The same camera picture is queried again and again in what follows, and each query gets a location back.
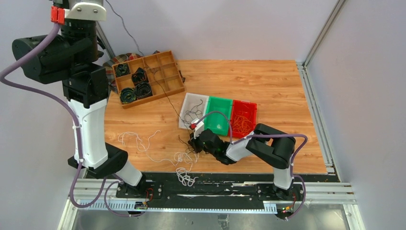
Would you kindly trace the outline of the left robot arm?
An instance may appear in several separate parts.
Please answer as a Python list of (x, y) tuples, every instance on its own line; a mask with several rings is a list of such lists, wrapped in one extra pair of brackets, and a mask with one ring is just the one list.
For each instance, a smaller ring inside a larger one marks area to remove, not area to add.
[(73, 112), (75, 154), (68, 164), (86, 168), (97, 179), (117, 175), (135, 198), (146, 194), (146, 176), (129, 161), (128, 153), (105, 142), (104, 115), (109, 88), (106, 70), (96, 64), (96, 22), (67, 19), (56, 29), (56, 37), (23, 64), (26, 77), (42, 84), (60, 81), (66, 106)]

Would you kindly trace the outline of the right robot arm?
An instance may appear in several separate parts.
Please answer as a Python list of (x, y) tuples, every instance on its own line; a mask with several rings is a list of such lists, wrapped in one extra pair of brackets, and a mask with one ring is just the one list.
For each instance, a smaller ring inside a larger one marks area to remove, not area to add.
[(274, 194), (285, 200), (293, 193), (293, 161), (303, 147), (295, 148), (294, 135), (286, 134), (265, 124), (257, 124), (247, 136), (235, 141), (223, 141), (212, 130), (202, 130), (196, 124), (188, 143), (195, 153), (204, 151), (222, 164), (229, 165), (255, 155), (273, 167)]

